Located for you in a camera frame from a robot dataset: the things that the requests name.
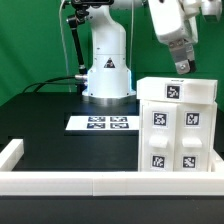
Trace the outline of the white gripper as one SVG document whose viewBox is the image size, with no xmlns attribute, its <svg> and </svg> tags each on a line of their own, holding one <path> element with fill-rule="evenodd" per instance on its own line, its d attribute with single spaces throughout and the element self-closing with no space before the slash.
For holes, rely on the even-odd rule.
<svg viewBox="0 0 224 224">
<path fill-rule="evenodd" d="M 178 74 L 196 71 L 192 44 L 198 42 L 199 0 L 148 0 L 157 39 L 168 45 Z"/>
</svg>

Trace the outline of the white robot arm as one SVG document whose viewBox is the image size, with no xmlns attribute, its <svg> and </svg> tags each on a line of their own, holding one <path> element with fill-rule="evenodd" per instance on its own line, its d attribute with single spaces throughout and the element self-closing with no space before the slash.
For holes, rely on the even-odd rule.
<svg viewBox="0 0 224 224">
<path fill-rule="evenodd" d="M 110 10 L 139 7 L 144 1 L 149 4 L 157 38 L 169 47 L 177 72 L 186 74 L 194 68 L 197 0 L 71 0 L 75 8 L 72 31 L 86 21 L 92 29 L 92 66 L 82 71 L 84 100 L 109 105 L 136 96 L 126 65 L 126 31 L 112 19 Z"/>
</svg>

